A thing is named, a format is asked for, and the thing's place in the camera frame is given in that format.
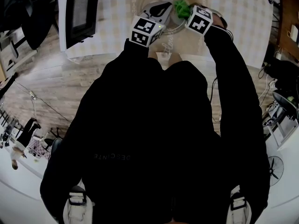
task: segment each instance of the green object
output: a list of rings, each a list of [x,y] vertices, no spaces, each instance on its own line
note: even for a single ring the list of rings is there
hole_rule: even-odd
[[[176,9],[178,18],[188,19],[191,15],[189,5],[185,0],[176,0],[174,2],[174,8]]]

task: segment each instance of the desk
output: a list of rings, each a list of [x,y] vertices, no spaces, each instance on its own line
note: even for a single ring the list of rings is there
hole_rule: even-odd
[[[280,0],[281,15],[278,31],[277,45],[287,50],[291,55],[299,60],[299,48],[287,32],[291,30],[292,25],[299,24],[298,11],[299,0]]]
[[[104,53],[118,53],[128,37],[131,21],[140,12],[141,0],[99,0],[96,34],[67,49],[69,58]],[[222,13],[234,43],[245,63],[260,68],[271,32],[273,5],[268,0],[188,0],[198,2]],[[162,36],[150,46],[156,52],[178,52],[210,58],[202,36],[184,29]]]

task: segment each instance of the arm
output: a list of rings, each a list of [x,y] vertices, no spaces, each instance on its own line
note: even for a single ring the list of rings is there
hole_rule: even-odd
[[[262,111],[256,90],[241,54],[225,31],[211,27],[205,42],[216,62],[222,109],[221,139],[234,157],[231,167],[256,220],[267,206],[270,188]]]

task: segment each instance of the clothing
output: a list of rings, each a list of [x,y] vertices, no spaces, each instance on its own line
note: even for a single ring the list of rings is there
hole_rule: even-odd
[[[27,147],[27,145],[29,144],[31,137],[33,135],[33,132],[40,128],[40,126],[38,124],[34,124],[32,125],[34,122],[34,119],[30,119],[27,124],[25,125],[23,132],[21,133],[21,135],[19,136],[19,138],[17,139],[24,147]]]
[[[26,148],[19,142],[19,141],[15,141],[13,147],[18,148],[21,151],[24,151]],[[18,151],[14,151],[13,149],[11,149],[10,151],[10,159],[11,160],[19,160],[19,158],[22,156],[22,153],[18,152]]]
[[[262,111],[240,53],[223,30],[205,42],[216,62],[221,137],[212,123],[207,82],[190,62],[163,71],[148,49],[128,40],[83,96],[65,138],[49,160],[42,199],[62,218],[81,178],[95,202],[93,223],[225,223],[230,191],[240,184],[254,223],[267,206],[269,163]],[[236,85],[236,78],[242,85]],[[246,104],[244,136],[239,125]],[[85,135],[98,133],[97,141]]]

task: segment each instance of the black cable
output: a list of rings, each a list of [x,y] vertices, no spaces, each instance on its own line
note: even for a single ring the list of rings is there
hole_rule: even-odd
[[[260,72],[258,73],[257,76],[258,76],[259,79],[262,79],[262,78],[264,77],[264,75],[265,75],[265,67],[266,67],[266,66],[264,66],[264,67],[260,70]]]
[[[296,79],[296,90],[297,90],[297,95],[298,95],[298,100],[299,100],[299,93],[298,93],[298,78],[299,78],[299,76],[297,76],[297,79]]]
[[[22,86],[22,87],[24,87],[29,93],[30,93],[30,90],[28,90],[24,85],[22,85],[22,84],[20,84],[20,83],[18,83],[20,86]],[[50,107],[52,110],[54,110],[57,114],[59,114],[62,118],[64,118],[67,122],[69,122],[69,123],[71,123],[71,121],[69,121],[65,116],[63,116],[61,113],[59,113],[59,112],[57,112],[55,109],[53,109],[49,104],[47,104],[46,102],[44,102],[48,107]]]
[[[213,89],[214,89],[214,86],[216,84],[216,80],[217,80],[217,77],[214,79],[213,83],[212,83],[212,91],[211,91],[211,98],[210,98],[210,103],[212,103],[212,98],[213,98]]]
[[[269,86],[269,88],[268,88],[268,90],[267,90],[267,92],[266,92],[265,96],[263,97],[263,100],[262,100],[262,102],[261,102],[261,104],[260,104],[260,107],[262,106],[262,104],[263,104],[263,101],[266,99],[266,96],[267,96],[267,94],[268,94],[269,90],[270,90],[270,86]]]
[[[31,102],[32,102],[32,108],[33,108],[33,115],[34,115],[34,118],[36,119],[36,113],[34,111],[34,104],[33,104],[33,100],[31,99]]]
[[[273,16],[277,19],[277,21],[279,21],[279,19],[277,18],[277,16],[275,16],[274,14],[273,14]]]
[[[212,119],[214,120],[213,124],[220,124],[221,123],[220,121],[216,121],[213,116],[212,116]]]
[[[210,103],[212,103],[213,89],[214,89],[214,87],[215,87],[216,81],[217,81],[217,77],[214,79],[214,81],[213,81],[213,83],[212,83],[212,91],[211,91]],[[214,120],[214,123],[213,123],[213,124],[219,124],[219,123],[220,123],[220,121],[216,121],[216,120],[214,119],[213,116],[212,116],[212,119]]]
[[[64,118],[67,122],[71,123],[71,121],[69,121],[65,116],[63,116],[61,113],[57,112],[55,109],[53,109],[50,105],[48,105],[46,102],[44,102],[48,107],[50,107],[52,110],[54,110],[57,114],[59,114],[62,118]]]

